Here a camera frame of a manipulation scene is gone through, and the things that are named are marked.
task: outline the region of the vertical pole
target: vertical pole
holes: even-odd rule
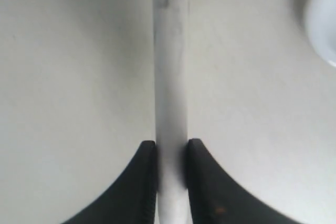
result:
[[[189,0],[153,0],[160,224],[186,224],[189,216],[183,175],[187,142],[184,61],[188,7]]]

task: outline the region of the white floor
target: white floor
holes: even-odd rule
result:
[[[336,219],[336,69],[302,0],[192,0],[188,104],[241,185]],[[60,223],[154,138],[151,0],[0,0],[0,223]]]

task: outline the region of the white pipe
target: white pipe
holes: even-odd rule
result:
[[[160,224],[186,224],[189,216],[183,175],[187,142],[184,60],[188,7],[189,0],[153,0]]]

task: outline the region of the floor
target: floor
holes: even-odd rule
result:
[[[188,128],[303,223],[336,219],[336,69],[305,0],[191,0]],[[0,0],[0,223],[60,223],[154,138],[151,0]]]

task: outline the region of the white object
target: white object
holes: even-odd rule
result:
[[[305,26],[315,51],[336,67],[336,1],[308,0]]]
[[[189,0],[153,0],[155,128],[159,150],[158,208],[161,224],[186,224],[183,176],[187,142],[185,54]]]

